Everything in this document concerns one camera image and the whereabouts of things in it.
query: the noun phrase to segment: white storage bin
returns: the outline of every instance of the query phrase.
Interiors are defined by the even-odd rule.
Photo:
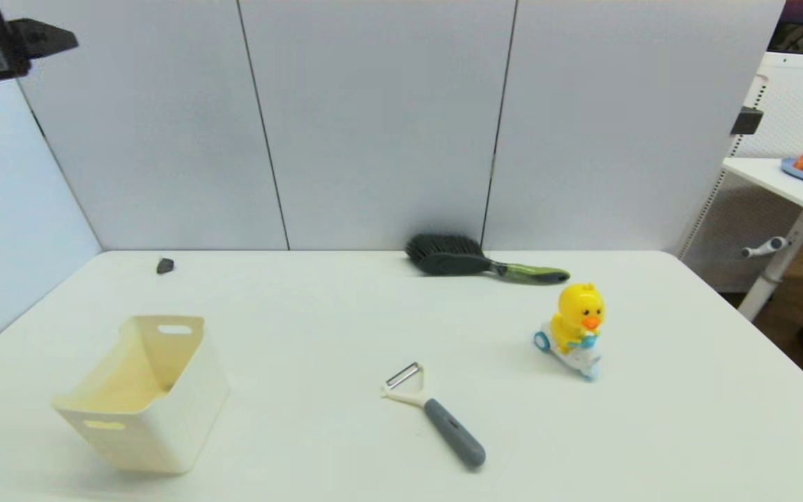
[[[229,393],[204,319],[132,317],[120,335],[52,406],[118,469],[185,473]]]

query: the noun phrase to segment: yellow duck toy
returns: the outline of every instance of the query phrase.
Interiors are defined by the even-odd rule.
[[[563,290],[560,311],[551,320],[551,334],[558,350],[566,355],[574,347],[592,347],[605,319],[605,310],[603,296],[593,283],[572,284]]]

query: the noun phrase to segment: gray peeler handle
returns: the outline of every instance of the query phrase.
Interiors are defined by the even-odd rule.
[[[460,425],[451,413],[448,413],[442,404],[436,400],[428,400],[423,406],[424,411],[436,429],[442,434],[454,453],[469,467],[478,467],[485,462],[485,448],[476,441],[471,433]]]

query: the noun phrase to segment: green brush handle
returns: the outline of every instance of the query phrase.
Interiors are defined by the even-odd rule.
[[[566,282],[569,273],[551,267],[522,266],[522,264],[495,264],[494,270],[506,280],[524,284],[560,284]]]

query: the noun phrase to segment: bin handle hole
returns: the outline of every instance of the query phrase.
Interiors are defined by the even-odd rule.
[[[101,422],[101,420],[83,420],[83,425],[89,429],[108,429],[109,431],[123,431],[125,425],[119,422]]]
[[[194,332],[188,326],[173,326],[169,324],[157,326],[157,330],[166,335],[190,335]]]

